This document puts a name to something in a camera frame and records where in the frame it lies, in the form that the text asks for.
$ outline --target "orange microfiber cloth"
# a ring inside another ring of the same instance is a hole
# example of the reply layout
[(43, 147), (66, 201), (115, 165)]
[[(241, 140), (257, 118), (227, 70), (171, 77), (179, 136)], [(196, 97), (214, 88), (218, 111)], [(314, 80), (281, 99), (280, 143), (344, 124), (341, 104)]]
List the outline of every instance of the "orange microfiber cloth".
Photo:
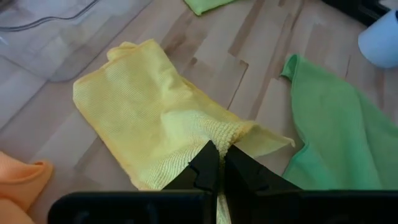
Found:
[(25, 164), (0, 152), (0, 223), (31, 224), (26, 211), (49, 181), (53, 165)]

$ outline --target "clear plastic container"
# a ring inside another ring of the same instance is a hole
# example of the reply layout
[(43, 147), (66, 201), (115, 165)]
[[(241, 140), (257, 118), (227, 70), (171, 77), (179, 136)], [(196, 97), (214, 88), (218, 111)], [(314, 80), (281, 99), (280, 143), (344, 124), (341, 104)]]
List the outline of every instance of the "clear plastic container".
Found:
[(0, 8), (0, 57), (52, 82), (70, 80), (150, 2), (11, 0)]

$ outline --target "black object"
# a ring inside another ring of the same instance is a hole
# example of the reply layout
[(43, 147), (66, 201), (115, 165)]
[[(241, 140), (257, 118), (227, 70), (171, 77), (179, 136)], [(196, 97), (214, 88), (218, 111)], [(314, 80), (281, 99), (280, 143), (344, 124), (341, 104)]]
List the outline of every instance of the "black object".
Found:
[(209, 141), (163, 191), (66, 195), (52, 205), (48, 223), (215, 224), (219, 159)]
[[(86, 12), (88, 12), (93, 6), (95, 6), (95, 4), (97, 4), (100, 0), (93, 0), (92, 2), (90, 2), (86, 7), (84, 7), (80, 12), (78, 12), (77, 14), (75, 14), (74, 16), (71, 17), (57, 17), (57, 16), (47, 16), (47, 17), (43, 17), (40, 18), (34, 22), (28, 23), (28, 24), (24, 24), (21, 26), (14, 26), (14, 27), (2, 27), (0, 26), (0, 32), (20, 32), (23, 30), (28, 30), (31, 28), (35, 28), (43, 23), (46, 22), (50, 22), (50, 21), (72, 21), (75, 19), (78, 19), (79, 17), (81, 17), (82, 15), (84, 15)], [(4, 5), (9, 4), (11, 1), (7, 0), (6, 3), (4, 3)]]
[(343, 13), (357, 19), (366, 26), (372, 25), (389, 9), (378, 0), (322, 0), (323, 2), (341, 10)]
[(232, 224), (397, 222), (398, 192), (301, 190), (235, 146), (225, 163)]
[[(48, 223), (214, 224), (220, 179), (210, 141), (162, 191), (67, 195)], [(301, 190), (235, 146), (225, 156), (224, 185), (232, 224), (396, 222), (398, 192)]]

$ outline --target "folded cloth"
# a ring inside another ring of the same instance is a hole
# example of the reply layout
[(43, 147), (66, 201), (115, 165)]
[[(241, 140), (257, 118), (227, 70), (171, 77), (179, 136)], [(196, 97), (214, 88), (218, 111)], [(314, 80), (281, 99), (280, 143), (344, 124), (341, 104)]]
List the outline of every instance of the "folded cloth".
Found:
[[(213, 141), (221, 157), (230, 145), (252, 156), (290, 139), (242, 121), (181, 77), (153, 40), (123, 43), (109, 62), (77, 80), (73, 100), (139, 190), (161, 190)], [(218, 222), (229, 222), (219, 198)]]
[(0, 152), (0, 223), (28, 224), (26, 211), (43, 190), (53, 170), (46, 161), (29, 165)]
[(218, 6), (222, 6), (233, 2), (235, 0), (184, 0), (191, 10), (198, 16), (202, 13), (214, 9)]
[(304, 189), (398, 189), (398, 128), (375, 105), (298, 55), (282, 75), (305, 143), (284, 178)]

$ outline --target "green microfiber cloth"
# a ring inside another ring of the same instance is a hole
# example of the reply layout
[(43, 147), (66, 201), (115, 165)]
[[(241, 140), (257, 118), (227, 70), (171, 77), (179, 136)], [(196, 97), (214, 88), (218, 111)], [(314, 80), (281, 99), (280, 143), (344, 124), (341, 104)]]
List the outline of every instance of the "green microfiber cloth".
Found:
[(303, 189), (398, 189), (398, 128), (375, 105), (298, 55), (282, 75), (305, 143), (285, 179)]
[(191, 10), (198, 16), (202, 13), (214, 9), (218, 6), (222, 6), (233, 2), (235, 0), (184, 0)]

